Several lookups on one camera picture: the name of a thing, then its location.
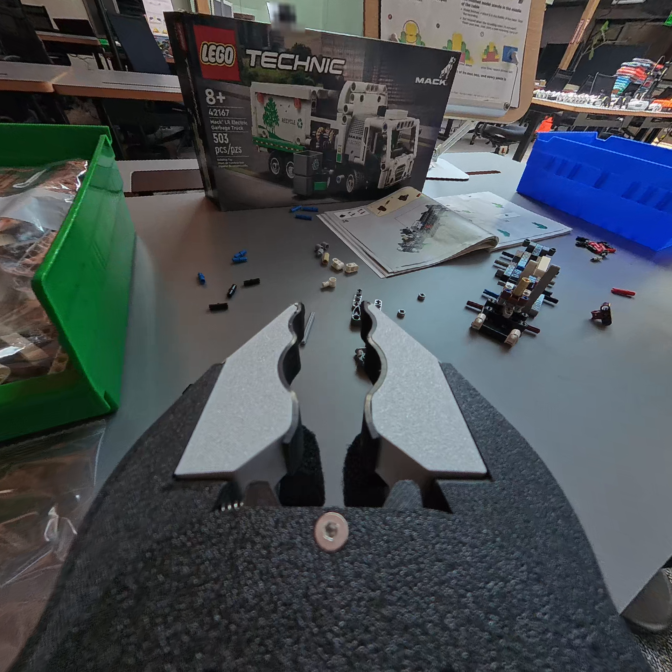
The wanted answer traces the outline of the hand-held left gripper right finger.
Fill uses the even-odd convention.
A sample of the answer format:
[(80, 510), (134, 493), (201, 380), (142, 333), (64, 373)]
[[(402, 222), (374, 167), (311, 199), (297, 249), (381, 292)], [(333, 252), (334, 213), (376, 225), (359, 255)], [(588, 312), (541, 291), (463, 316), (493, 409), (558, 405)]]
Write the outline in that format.
[(445, 483), (490, 479), (482, 453), (439, 360), (392, 318), (364, 304), (361, 327), (370, 381), (358, 435), (358, 506), (448, 507)]

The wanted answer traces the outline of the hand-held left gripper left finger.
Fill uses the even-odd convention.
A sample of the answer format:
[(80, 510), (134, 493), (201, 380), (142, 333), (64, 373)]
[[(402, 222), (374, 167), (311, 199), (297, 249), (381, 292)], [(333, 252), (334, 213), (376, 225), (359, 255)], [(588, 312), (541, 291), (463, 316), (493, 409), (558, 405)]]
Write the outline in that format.
[(278, 498), (282, 478), (298, 470), (304, 453), (291, 388), (304, 324), (305, 306), (292, 303), (225, 360), (174, 478), (226, 481), (242, 494), (265, 487)]

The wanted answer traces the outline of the black lego connector with holes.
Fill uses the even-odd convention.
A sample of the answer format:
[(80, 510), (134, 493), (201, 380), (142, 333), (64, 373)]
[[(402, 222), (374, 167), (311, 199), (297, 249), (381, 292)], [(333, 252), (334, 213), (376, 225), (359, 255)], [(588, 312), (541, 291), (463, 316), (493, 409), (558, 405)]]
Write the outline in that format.
[(354, 294), (351, 304), (351, 323), (359, 323), (362, 319), (364, 304), (371, 304), (377, 309), (382, 309), (382, 300), (380, 298), (370, 299), (365, 296), (364, 290), (358, 288)]

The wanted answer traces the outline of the lego instruction booklet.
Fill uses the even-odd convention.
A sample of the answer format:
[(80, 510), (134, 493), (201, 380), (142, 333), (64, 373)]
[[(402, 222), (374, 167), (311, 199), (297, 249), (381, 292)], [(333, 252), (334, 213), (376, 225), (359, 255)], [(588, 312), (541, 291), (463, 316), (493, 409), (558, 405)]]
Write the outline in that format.
[(572, 231), (490, 191), (433, 199), (408, 187), (318, 217), (381, 278)]

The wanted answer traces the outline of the lego truck set box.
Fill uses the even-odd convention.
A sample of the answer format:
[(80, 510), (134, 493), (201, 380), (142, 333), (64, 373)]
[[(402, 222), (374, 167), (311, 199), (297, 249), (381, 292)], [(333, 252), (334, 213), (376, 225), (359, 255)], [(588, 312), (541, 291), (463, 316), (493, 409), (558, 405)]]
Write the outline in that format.
[(459, 55), (164, 14), (205, 196), (220, 210), (421, 191)]

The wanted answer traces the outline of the green plastic bin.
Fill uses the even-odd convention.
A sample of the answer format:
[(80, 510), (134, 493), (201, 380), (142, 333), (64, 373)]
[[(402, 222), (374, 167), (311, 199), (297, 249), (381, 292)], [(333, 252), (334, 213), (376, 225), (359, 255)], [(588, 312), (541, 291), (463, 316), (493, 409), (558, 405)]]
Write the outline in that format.
[(1, 166), (88, 170), (32, 282), (69, 367), (1, 385), (1, 441), (114, 413), (121, 401), (136, 231), (104, 126), (1, 124)]

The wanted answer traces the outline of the empty clear plastic bag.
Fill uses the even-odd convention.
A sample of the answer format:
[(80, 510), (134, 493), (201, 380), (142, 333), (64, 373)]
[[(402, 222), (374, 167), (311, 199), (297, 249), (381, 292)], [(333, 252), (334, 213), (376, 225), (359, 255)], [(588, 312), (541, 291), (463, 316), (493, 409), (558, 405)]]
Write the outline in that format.
[(1, 587), (59, 566), (96, 485), (103, 419), (1, 448)]

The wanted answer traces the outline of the pile of red black pins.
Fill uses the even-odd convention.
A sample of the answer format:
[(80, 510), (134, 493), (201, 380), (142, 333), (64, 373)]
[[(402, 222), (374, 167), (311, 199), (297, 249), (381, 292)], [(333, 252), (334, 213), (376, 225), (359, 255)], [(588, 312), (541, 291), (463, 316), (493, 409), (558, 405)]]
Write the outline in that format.
[(617, 252), (616, 248), (604, 240), (591, 240), (585, 237), (577, 237), (575, 246), (586, 249), (592, 254), (591, 261), (598, 263), (606, 259), (609, 255)]

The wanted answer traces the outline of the black office chair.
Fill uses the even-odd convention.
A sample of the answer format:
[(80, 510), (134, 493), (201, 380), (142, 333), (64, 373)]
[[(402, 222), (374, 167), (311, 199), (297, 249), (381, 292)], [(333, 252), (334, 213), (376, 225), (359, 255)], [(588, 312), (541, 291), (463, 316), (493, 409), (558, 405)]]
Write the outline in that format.
[(526, 126), (519, 124), (478, 122), (472, 131), (469, 144), (473, 145), (476, 139), (485, 139), (494, 148), (495, 154), (507, 155), (510, 146), (518, 144), (524, 138), (526, 130)]

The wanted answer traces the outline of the grey blurred object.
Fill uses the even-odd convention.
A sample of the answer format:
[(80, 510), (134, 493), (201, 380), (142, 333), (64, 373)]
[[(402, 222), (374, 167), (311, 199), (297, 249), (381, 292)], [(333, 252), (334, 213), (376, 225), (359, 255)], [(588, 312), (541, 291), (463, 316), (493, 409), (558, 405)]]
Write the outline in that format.
[(660, 634), (671, 625), (671, 579), (658, 570), (621, 613), (633, 628)]

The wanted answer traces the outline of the row of small parts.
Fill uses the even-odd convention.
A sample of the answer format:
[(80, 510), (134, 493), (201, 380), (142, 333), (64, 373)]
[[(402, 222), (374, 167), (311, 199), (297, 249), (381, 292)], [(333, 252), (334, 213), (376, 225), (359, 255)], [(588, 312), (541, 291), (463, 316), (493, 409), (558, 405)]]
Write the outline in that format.
[(537, 89), (532, 102), (548, 102), (573, 107), (596, 108), (599, 110), (622, 110), (644, 113), (671, 113), (670, 99), (637, 98), (630, 95), (579, 93), (577, 91), (546, 91)]

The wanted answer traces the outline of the wooden background table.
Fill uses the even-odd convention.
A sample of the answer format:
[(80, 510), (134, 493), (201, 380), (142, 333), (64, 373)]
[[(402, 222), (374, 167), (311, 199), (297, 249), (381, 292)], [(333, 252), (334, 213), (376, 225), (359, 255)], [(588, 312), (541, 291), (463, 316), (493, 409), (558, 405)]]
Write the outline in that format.
[(95, 70), (72, 66), (1, 63), (1, 90), (99, 99), (136, 99), (182, 103), (173, 75)]

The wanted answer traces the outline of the stack of colourful items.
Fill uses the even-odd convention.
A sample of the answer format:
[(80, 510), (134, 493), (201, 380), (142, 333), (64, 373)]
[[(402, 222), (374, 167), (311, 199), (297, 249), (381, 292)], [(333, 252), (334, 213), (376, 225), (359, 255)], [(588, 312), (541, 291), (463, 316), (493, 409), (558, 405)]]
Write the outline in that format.
[(627, 92), (637, 93), (642, 89), (647, 92), (664, 75), (668, 67), (665, 59), (652, 61), (648, 58), (634, 58), (620, 65), (616, 71), (613, 92), (619, 96)]

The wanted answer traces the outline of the green plant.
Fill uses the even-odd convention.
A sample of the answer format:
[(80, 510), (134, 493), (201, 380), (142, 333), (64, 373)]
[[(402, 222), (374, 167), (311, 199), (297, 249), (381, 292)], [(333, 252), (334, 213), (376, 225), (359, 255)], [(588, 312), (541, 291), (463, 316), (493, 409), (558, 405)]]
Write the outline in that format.
[(593, 30), (590, 38), (587, 40), (586, 45), (581, 51), (581, 54), (577, 58), (577, 63), (579, 63), (583, 58), (586, 58), (588, 61), (593, 59), (595, 51), (608, 41), (608, 30), (609, 20), (604, 21), (604, 23), (600, 25), (599, 29)]

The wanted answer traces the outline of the white stand with base plate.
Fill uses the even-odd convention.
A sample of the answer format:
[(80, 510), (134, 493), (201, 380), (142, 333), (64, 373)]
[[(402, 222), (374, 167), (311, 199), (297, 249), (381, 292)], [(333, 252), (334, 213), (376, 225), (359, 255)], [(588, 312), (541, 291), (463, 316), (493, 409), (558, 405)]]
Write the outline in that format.
[(468, 181), (469, 175), (451, 164), (443, 155), (459, 140), (473, 131), (477, 120), (447, 120), (446, 133), (440, 136), (433, 150), (432, 160), (427, 172), (427, 180), (433, 181)]

